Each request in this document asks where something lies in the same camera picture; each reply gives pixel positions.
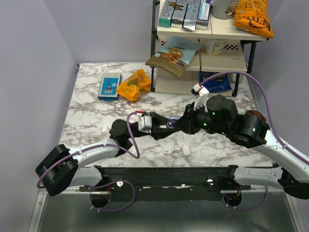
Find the purple earbud charging case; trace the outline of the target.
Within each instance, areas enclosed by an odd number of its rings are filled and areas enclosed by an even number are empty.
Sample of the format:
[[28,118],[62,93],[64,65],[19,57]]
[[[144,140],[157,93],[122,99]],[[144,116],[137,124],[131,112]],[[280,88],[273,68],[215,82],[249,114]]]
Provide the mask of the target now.
[[181,116],[170,116],[167,121],[167,128],[174,129],[175,127],[173,124],[176,123],[180,118]]

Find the white earbud case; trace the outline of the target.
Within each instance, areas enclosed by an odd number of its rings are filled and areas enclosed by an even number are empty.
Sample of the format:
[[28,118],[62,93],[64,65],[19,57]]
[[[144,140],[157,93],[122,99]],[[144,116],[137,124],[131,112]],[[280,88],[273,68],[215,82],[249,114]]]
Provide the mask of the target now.
[[184,144],[184,145],[182,146],[182,152],[183,152],[183,155],[184,155],[185,157],[189,157],[190,154],[191,154],[190,146],[187,145],[187,144]]

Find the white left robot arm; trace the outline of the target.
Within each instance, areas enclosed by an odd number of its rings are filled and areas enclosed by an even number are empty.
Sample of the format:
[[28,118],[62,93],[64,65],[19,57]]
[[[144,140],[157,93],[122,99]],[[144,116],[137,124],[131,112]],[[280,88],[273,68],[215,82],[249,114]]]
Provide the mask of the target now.
[[151,136],[155,140],[164,139],[177,132],[173,124],[179,119],[179,116],[166,118],[155,112],[135,111],[126,120],[115,120],[110,135],[100,142],[77,148],[56,145],[35,169],[39,177],[37,188],[47,190],[50,196],[73,186],[87,185],[97,191],[104,190],[106,177],[97,167],[89,168],[89,164],[122,154],[139,159],[136,138]]

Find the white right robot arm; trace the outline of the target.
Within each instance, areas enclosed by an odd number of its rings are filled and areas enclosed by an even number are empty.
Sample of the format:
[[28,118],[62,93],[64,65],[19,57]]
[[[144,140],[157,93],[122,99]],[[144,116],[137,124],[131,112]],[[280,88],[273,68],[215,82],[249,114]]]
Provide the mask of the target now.
[[259,117],[239,114],[233,100],[216,95],[198,109],[194,109],[194,104],[188,104],[182,117],[169,118],[167,127],[186,134],[205,130],[210,134],[224,135],[239,146],[264,154],[278,165],[268,168],[237,167],[222,177],[225,188],[260,185],[282,189],[298,199],[309,198],[308,156],[301,154],[299,158],[295,157],[293,152],[296,149],[281,145],[270,126]]

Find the white earbud right one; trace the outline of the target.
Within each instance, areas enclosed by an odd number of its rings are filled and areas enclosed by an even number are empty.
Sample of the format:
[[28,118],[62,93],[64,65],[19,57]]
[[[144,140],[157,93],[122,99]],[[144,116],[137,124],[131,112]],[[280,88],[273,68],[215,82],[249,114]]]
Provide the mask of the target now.
[[172,150],[171,150],[172,153],[179,153],[181,151],[182,150],[180,148],[172,148]]

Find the orange snack bag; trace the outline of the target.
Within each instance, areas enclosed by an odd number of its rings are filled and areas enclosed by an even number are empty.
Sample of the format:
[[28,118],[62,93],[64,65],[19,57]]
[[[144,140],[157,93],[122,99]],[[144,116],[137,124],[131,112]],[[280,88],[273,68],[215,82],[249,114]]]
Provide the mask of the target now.
[[151,80],[143,69],[137,70],[128,79],[123,81],[116,93],[129,101],[136,101],[143,94],[150,92]]

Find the blue Doritos bag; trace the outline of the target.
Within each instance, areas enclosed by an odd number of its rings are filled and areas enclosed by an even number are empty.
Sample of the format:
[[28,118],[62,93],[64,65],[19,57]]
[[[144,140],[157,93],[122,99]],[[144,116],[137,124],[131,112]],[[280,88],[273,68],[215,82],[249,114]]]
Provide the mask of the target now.
[[[216,72],[199,72],[199,82],[203,82],[205,79],[209,78],[212,75],[217,74]],[[228,79],[228,75],[220,75],[216,78],[213,78],[206,83],[203,84],[203,86],[210,92],[210,93],[221,93],[225,91],[230,91],[231,85]]]

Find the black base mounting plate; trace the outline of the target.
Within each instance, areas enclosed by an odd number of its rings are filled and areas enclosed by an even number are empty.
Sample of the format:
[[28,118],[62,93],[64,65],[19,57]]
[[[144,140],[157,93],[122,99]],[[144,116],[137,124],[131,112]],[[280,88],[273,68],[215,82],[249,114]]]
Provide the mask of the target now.
[[237,191],[236,165],[187,168],[102,168],[101,180],[84,191],[106,191],[111,201],[219,201],[221,192]]

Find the blue razor box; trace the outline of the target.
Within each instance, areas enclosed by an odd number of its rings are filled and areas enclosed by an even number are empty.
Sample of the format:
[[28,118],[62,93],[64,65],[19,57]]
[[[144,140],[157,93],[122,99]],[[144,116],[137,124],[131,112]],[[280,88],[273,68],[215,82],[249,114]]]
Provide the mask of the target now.
[[122,76],[119,72],[104,72],[98,91],[98,99],[103,101],[118,100],[116,90],[121,82],[121,78]]

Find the teal gold chip bag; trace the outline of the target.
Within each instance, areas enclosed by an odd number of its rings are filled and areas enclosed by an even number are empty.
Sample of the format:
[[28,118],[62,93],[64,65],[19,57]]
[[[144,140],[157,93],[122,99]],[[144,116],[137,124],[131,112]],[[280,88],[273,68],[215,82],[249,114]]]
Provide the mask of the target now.
[[161,68],[180,78],[198,50],[203,48],[200,43],[189,41],[186,38],[172,36],[145,65]]

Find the black beige shelf rack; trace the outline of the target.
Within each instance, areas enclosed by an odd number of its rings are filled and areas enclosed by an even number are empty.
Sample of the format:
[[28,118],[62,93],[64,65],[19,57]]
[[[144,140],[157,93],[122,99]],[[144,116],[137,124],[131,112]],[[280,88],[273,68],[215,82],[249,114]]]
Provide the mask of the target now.
[[164,7],[163,0],[154,0],[152,8],[151,54],[158,51],[172,36],[181,36],[193,42],[204,43],[207,39],[226,39],[227,45],[217,56],[209,55],[204,49],[196,52],[181,78],[172,77],[160,69],[151,69],[151,91],[156,93],[190,94],[189,84],[196,84],[200,71],[251,73],[257,42],[265,38],[239,29],[234,20],[210,16],[207,30],[185,31],[180,28],[158,26],[158,17]]

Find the white mug on shelf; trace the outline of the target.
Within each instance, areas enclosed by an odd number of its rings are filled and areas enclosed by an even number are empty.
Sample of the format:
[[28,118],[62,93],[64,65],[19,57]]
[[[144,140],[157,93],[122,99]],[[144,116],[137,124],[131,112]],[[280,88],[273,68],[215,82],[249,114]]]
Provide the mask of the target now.
[[209,55],[216,56],[222,53],[226,39],[207,39],[205,42],[205,52]]

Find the teal toothpaste box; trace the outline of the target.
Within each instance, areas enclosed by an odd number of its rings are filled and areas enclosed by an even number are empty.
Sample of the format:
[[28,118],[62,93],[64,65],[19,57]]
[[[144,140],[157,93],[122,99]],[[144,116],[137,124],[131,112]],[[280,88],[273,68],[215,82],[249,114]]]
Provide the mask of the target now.
[[158,25],[164,28],[171,27],[172,15],[176,6],[176,0],[166,0],[158,19]]

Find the white printed cup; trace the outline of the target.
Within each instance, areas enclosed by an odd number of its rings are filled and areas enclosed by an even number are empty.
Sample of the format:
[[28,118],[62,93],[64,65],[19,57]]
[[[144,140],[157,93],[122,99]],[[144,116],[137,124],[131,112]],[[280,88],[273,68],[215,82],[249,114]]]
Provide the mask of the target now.
[[218,19],[230,19],[234,16],[238,0],[213,0],[211,14]]

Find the orange honey dijon chip bag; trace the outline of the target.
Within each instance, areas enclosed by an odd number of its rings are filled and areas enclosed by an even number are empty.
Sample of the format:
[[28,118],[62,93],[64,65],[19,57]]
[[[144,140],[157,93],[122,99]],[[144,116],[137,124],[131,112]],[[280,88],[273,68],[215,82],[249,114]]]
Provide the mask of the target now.
[[239,0],[233,25],[263,38],[273,39],[274,33],[267,14],[267,0]]

